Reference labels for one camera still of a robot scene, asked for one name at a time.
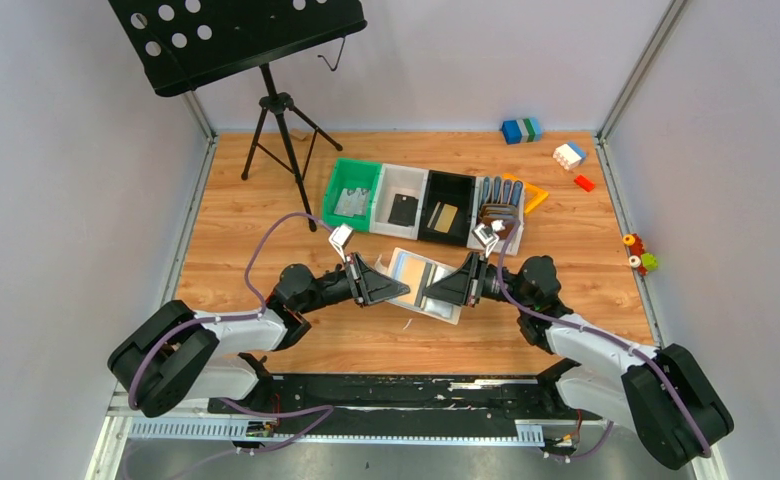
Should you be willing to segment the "beige card holder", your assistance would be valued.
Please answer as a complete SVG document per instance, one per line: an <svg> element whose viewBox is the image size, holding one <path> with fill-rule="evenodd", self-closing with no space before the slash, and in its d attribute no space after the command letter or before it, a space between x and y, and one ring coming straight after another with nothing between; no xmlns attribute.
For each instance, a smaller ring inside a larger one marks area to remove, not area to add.
<svg viewBox="0 0 780 480"><path fill-rule="evenodd" d="M447 276L449 273L453 272L453 269L451 267L447 266L447 265L444 265L442 263L439 263L439 262L436 262L434 260L428 259L428 258L426 258L426 257L424 257L422 255L419 255L419 254L416 254L414 252L410 252L408 250L404 250L404 249L401 249L401 248L398 248L398 247L396 247L393 250L392 255L389 257L389 259L387 261L384 261L382 259L382 257L379 256L378 259L374 263L374 267L379 272L381 272L381 273L383 273L383 274L393 278L392 273L391 273L391 269L393 268L395 260L396 260L397 256L400 253L412 254L412 255L424 258L424 259L426 259L428 261L431 261L431 262L433 262L435 264L433 277L428 282L428 284L425 286L425 288L427 286L429 286L432 282L440 280L440 279L444 278L445 276ZM390 303L394 304L394 305L396 305L398 307L410 310L412 312L419 313L419 314L422 314L422 315L425 315L425 316L428 316L428 317L431 317L431 318L434 318L434 319L437 319L437 320L440 320L440 321L443 321L443 322L446 322L446 323L449 323L449 324L452 324L452 325L456 325L458 323L459 319L460 319L461 307L460 306L456 306L456 305L452 305L452 304L447 303L447 302L438 301L438 300L434 300L434 299L430 299L428 297L425 297L424 296L425 288L423 289L422 303L419 306L412 306L412 305L408 305L408 304L405 304L405 303L398 302L396 300L396 298L390 300Z"/></svg>

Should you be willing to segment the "gold card from holder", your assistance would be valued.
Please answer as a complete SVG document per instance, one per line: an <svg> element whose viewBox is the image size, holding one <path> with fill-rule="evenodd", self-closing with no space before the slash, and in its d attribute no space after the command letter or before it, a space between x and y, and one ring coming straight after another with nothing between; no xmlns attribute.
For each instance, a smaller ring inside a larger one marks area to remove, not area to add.
<svg viewBox="0 0 780 480"><path fill-rule="evenodd" d="M409 287L409 292L397 297L396 300L419 306L422 303L423 289L433 277L434 268L435 264L431 261L412 254L400 253L391 273L395 280Z"/></svg>

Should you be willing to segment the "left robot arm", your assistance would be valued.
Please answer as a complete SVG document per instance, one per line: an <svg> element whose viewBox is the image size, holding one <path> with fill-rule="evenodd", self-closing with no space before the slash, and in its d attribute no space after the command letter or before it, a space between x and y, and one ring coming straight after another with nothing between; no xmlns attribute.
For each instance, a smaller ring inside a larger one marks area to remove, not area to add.
<svg viewBox="0 0 780 480"><path fill-rule="evenodd" d="M212 313L181 300L163 304L114 349L107 368L128 392L131 408L149 418L184 400L249 399L271 379L252 352L294 346L311 328L305 314L345 301L371 306L410 291L357 253L320 277L291 264L257 310Z"/></svg>

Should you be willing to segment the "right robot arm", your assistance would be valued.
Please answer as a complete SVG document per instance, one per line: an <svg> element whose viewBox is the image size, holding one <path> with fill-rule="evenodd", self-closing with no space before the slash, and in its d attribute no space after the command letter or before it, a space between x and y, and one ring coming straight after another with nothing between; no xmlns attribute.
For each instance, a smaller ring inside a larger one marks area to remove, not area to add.
<svg viewBox="0 0 780 480"><path fill-rule="evenodd" d="M516 307L525 341L562 359L546 372L555 401L631 430L669 469L709 457L734 431L730 411L688 349L626 340L567 307L560 291L548 255L529 257L512 273L471 253L424 294L458 306L486 298Z"/></svg>

